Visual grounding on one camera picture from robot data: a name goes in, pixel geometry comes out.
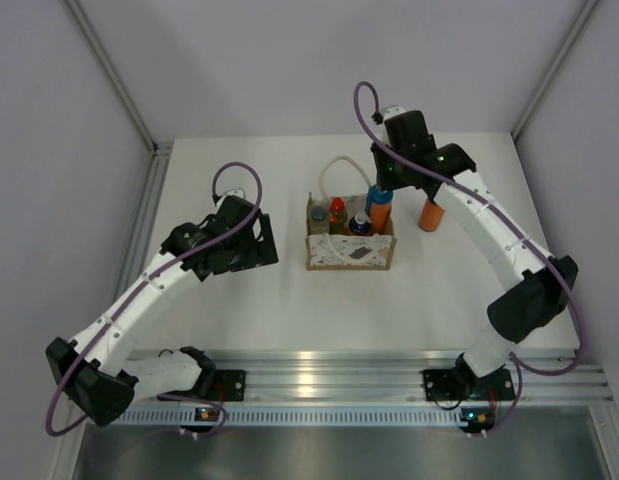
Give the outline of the clear jar with dark lid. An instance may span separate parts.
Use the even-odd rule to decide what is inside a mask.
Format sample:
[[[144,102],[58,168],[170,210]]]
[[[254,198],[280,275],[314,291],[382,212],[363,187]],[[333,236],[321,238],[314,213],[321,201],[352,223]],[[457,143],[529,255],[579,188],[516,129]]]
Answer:
[[[328,211],[320,205],[312,206],[308,213],[310,235],[324,235],[330,233],[330,219]]]

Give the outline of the tall orange spray bottle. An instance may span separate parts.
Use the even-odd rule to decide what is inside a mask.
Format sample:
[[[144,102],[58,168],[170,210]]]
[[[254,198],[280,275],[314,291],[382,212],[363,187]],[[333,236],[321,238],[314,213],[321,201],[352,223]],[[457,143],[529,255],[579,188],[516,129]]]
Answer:
[[[382,234],[390,219],[393,192],[382,190],[377,185],[370,187],[367,193],[365,211],[371,220],[373,233]]]

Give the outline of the yellow bottle with red cap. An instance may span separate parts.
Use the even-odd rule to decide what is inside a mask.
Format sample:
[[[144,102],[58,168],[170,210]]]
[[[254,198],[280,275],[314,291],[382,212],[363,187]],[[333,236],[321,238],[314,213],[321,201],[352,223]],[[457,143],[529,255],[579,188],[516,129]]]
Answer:
[[[333,197],[329,207],[330,234],[346,235],[348,230],[348,214],[345,202],[341,197]]]

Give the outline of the orange bottle with white cap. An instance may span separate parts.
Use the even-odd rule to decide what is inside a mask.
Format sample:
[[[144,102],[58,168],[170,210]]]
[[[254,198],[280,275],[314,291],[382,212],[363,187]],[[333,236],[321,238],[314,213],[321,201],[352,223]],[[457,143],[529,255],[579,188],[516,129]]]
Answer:
[[[425,232],[436,231],[444,217],[445,210],[434,201],[427,199],[423,205],[418,225]]]

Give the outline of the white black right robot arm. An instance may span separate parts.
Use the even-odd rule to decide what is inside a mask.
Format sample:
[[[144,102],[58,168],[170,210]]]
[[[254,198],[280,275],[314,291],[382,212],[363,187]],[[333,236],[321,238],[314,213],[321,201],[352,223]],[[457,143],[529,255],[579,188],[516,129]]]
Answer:
[[[475,162],[455,143],[437,146],[424,115],[391,107],[375,113],[381,141],[371,151],[383,190],[413,187],[450,214],[483,254],[504,292],[487,308],[488,325],[453,367],[426,370],[430,401],[511,400],[504,364],[515,348],[567,305],[578,267],[538,246],[489,192]]]

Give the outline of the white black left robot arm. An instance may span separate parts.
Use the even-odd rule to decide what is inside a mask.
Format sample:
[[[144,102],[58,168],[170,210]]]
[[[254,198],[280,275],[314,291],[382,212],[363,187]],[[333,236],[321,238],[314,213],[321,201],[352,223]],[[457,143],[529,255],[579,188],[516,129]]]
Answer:
[[[147,398],[207,398],[216,366],[203,351],[182,347],[144,360],[131,354],[167,310],[208,277],[277,261],[269,215],[239,196],[219,198],[216,211],[201,223],[175,227],[147,270],[93,324],[48,345],[58,387],[98,426]]]

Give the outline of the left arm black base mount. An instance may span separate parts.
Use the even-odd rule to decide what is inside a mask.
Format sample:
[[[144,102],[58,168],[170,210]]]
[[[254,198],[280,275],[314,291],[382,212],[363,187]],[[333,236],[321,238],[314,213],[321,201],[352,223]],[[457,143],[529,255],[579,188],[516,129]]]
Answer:
[[[167,395],[175,395],[188,399],[207,400],[216,403],[243,402],[245,399],[247,372],[245,370],[220,369],[214,376],[207,375],[196,382],[187,391],[171,391]]]

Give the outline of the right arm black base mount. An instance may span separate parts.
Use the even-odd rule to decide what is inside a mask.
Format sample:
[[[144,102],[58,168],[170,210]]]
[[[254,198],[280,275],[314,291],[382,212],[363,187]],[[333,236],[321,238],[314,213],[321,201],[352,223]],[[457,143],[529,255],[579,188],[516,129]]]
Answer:
[[[425,398],[431,402],[511,401],[516,397],[511,374],[504,368],[481,378],[458,368],[426,369],[421,374]]]

